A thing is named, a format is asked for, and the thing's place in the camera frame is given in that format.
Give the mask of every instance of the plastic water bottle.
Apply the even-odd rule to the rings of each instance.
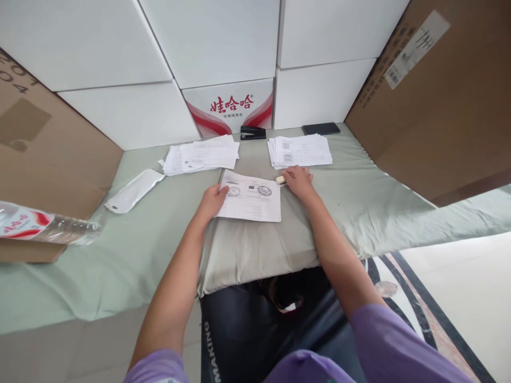
[[[101,231],[97,223],[0,201],[0,238],[88,245]]]

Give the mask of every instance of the person's left hand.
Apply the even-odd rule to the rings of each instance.
[[[208,221],[211,220],[220,211],[228,191],[228,186],[224,186],[220,190],[220,184],[207,188],[197,208],[196,215]]]

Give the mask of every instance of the red and white box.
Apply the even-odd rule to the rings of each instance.
[[[202,137],[271,128],[273,78],[183,89],[183,96]]]

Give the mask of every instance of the light green cloth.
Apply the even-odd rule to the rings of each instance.
[[[314,186],[360,257],[511,230],[511,187],[435,209],[380,171],[343,125],[328,136],[334,164],[315,166]],[[299,136],[301,129],[270,130],[269,137]],[[157,161],[168,146],[126,152],[114,186],[118,192]],[[243,141],[235,172],[274,179],[266,141]],[[54,264],[0,265],[0,333],[80,318],[95,320],[148,303],[204,190],[221,170],[165,177],[129,213],[106,218],[93,244],[69,247]],[[318,264],[307,214],[287,187],[282,222],[215,218],[207,233],[198,291]]]

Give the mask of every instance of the purple shirt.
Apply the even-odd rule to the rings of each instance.
[[[471,382],[456,366],[420,339],[386,306],[360,307],[351,319],[360,365],[368,382]],[[283,358],[265,379],[277,382],[353,380],[331,359],[298,350]],[[123,383],[186,383],[183,360],[161,349],[140,360]]]

